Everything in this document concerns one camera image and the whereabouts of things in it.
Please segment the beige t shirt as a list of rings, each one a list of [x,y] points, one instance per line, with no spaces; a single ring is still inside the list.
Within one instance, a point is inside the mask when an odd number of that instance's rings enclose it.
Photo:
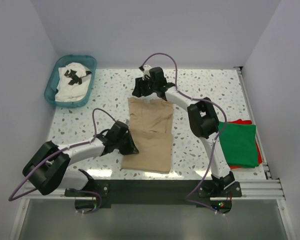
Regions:
[[[130,97],[129,130],[139,153],[123,157],[121,167],[167,174],[171,170],[173,114],[171,102]]]

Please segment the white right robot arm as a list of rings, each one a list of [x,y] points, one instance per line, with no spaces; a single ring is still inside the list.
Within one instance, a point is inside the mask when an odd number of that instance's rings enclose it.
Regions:
[[[189,126],[192,133],[201,140],[210,155],[209,168],[213,183],[213,192],[220,197],[225,196],[235,182],[219,139],[225,127],[219,128],[220,121],[215,108],[218,108],[226,119],[222,108],[212,102],[210,98],[191,98],[178,90],[177,85],[168,82],[161,67],[145,68],[140,66],[142,77],[135,79],[132,95],[141,98],[156,94],[167,102],[171,102],[187,111]]]

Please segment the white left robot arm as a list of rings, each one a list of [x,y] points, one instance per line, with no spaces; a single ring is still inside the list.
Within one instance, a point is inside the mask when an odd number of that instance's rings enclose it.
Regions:
[[[70,145],[57,145],[51,140],[45,142],[25,165],[22,174],[45,196],[64,181],[69,165],[110,154],[114,150],[123,156],[139,153],[128,125],[121,121],[95,134],[91,140]]]

